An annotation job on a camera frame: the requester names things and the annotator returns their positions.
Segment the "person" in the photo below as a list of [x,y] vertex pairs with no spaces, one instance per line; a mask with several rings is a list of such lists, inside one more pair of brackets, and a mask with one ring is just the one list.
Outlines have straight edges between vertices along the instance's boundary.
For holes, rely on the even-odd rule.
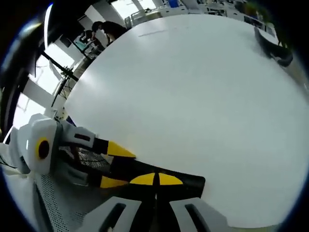
[[92,38],[95,37],[97,30],[103,30],[107,36],[108,44],[118,39],[127,29],[117,23],[111,21],[97,21],[92,24]]

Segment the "white tabletop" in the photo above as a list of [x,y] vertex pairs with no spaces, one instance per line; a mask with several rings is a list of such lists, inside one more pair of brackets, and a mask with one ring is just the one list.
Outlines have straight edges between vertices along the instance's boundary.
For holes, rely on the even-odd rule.
[[234,19],[177,15],[134,27],[85,71],[66,109],[143,162],[204,176],[202,199],[233,227],[282,222],[308,170],[305,98],[253,26]]

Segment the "desk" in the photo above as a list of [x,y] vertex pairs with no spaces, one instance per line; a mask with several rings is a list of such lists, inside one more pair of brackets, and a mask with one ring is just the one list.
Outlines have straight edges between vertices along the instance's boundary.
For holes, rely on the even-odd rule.
[[65,107],[143,162],[204,176],[202,199],[233,227],[282,222],[308,171],[304,96],[253,26],[227,17],[137,25],[89,66]]

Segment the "white table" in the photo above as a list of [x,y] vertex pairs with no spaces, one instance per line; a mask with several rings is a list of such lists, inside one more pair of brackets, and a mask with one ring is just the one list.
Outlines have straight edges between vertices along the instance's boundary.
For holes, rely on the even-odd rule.
[[233,227],[282,222],[307,174],[305,98],[253,27],[234,19],[177,15],[134,27],[90,65],[65,107],[143,162],[204,176],[202,199]]

